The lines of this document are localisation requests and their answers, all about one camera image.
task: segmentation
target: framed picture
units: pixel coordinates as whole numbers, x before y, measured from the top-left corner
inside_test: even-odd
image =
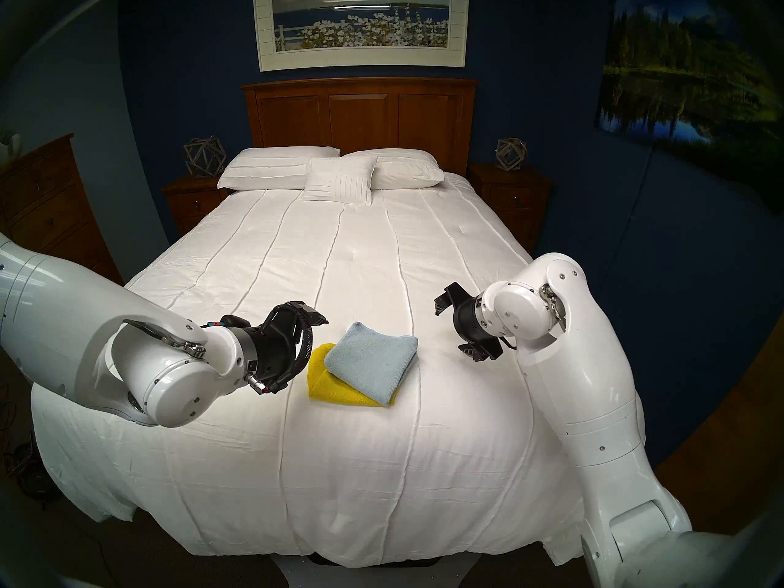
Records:
[[[466,62],[468,0],[253,0],[259,69]]]
[[[596,126],[784,205],[782,97],[717,0],[614,0]]]

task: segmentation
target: white pillow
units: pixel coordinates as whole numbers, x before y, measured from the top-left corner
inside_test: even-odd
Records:
[[[444,180],[444,171],[436,158],[420,149],[368,149],[348,156],[376,159],[371,189],[420,189]]]
[[[326,200],[346,204],[370,204],[370,177],[375,167],[373,156],[355,158],[311,158],[302,199]]]
[[[303,189],[307,161],[340,155],[335,147],[251,147],[229,162],[218,187],[235,190]]]

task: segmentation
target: headboard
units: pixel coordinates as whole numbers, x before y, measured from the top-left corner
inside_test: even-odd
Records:
[[[245,85],[253,147],[423,149],[448,172],[468,164],[477,82],[443,77],[337,77]]]

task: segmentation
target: flowers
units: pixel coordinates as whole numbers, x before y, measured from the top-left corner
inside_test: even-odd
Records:
[[[388,45],[446,47],[449,21],[435,23],[432,18],[423,21],[419,12],[414,11],[412,17],[404,10],[404,16],[395,8],[393,16],[376,12],[369,18],[349,14],[339,23],[316,21],[309,27],[299,28],[295,38],[276,35],[275,49],[283,50],[284,42],[286,50]]]

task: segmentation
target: drawer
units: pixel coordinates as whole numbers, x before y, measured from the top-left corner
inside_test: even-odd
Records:
[[[19,246],[40,252],[85,217],[77,188],[72,185],[11,225],[11,237]]]
[[[523,248],[533,252],[536,234],[539,232],[539,220],[525,210],[497,210],[496,214]]]
[[[531,187],[490,186],[488,204],[494,209],[526,209],[539,206],[543,190]]]
[[[199,225],[199,222],[207,217],[207,214],[203,215],[190,215],[188,217],[180,217],[177,220],[177,229],[179,231],[179,235],[184,236],[194,227]]]
[[[73,178],[73,164],[70,151],[62,149],[33,162],[3,182],[0,202],[6,219]]]
[[[115,262],[111,260],[109,256],[105,256],[101,261],[99,261],[96,265],[93,265],[90,269],[97,273],[99,276],[105,277],[107,280],[111,280],[113,283],[123,286],[125,284],[122,281],[122,277],[120,276],[120,272],[117,271],[117,267],[115,266]]]
[[[48,254],[84,267],[92,267],[106,256],[107,251],[102,240],[98,227],[88,222],[49,250]]]
[[[217,189],[192,191],[189,194],[175,194],[168,197],[168,205],[174,218],[189,215],[206,214],[220,204],[220,193]]]

